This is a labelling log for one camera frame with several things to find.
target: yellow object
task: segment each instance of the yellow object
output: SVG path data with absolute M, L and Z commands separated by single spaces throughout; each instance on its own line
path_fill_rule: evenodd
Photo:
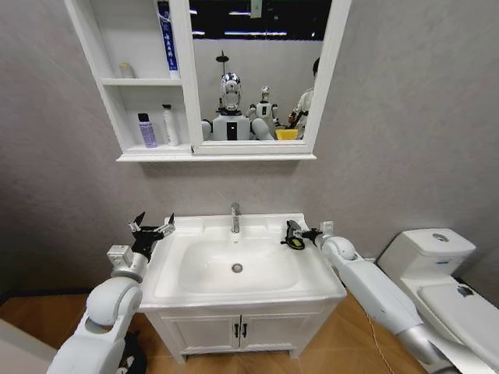
M 296 140 L 298 129 L 275 130 L 278 140 Z
M 302 246 L 302 243 L 300 243 L 298 239 L 293 239 L 293 244 L 295 245 L 295 247 L 301 247 Z

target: flush button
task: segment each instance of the flush button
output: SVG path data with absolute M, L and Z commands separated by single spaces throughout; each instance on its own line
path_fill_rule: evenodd
M 433 237 L 436 238 L 439 242 L 448 242 L 449 239 L 447 239 L 446 236 L 442 235 L 442 234 L 433 234 Z

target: drain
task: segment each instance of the drain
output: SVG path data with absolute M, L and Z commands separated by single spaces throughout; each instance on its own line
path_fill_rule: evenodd
M 235 263 L 232 265 L 232 271 L 234 273 L 241 273 L 242 272 L 242 265 L 240 263 Z

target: vanity cabinet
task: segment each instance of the vanity cabinet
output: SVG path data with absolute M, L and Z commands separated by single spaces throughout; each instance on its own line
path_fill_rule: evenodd
M 241 316 L 240 347 L 251 351 L 293 349 L 317 313 Z
M 183 354 L 239 348 L 240 315 L 174 317 L 162 321 Z
M 146 316 L 179 363 L 187 355 L 222 352 L 289 351 L 298 357 L 335 306 L 300 302 L 215 310 L 186 307 L 150 311 Z

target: humanoid robot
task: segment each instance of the humanoid robot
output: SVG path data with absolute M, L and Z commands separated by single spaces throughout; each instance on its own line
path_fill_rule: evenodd
M 258 104 L 251 104 L 248 111 L 246 112 L 246 117 L 252 118 L 262 118 L 265 123 L 267 123 L 269 129 L 284 129 L 285 127 L 279 123 L 278 118 L 278 105 L 271 104 L 269 101 L 269 96 L 271 95 L 271 89 L 268 86 L 262 87 L 262 99 Z
M 201 122 L 204 140 L 274 140 L 262 118 L 250 120 L 238 110 L 241 101 L 241 79 L 233 72 L 221 78 L 219 116 L 212 123 Z

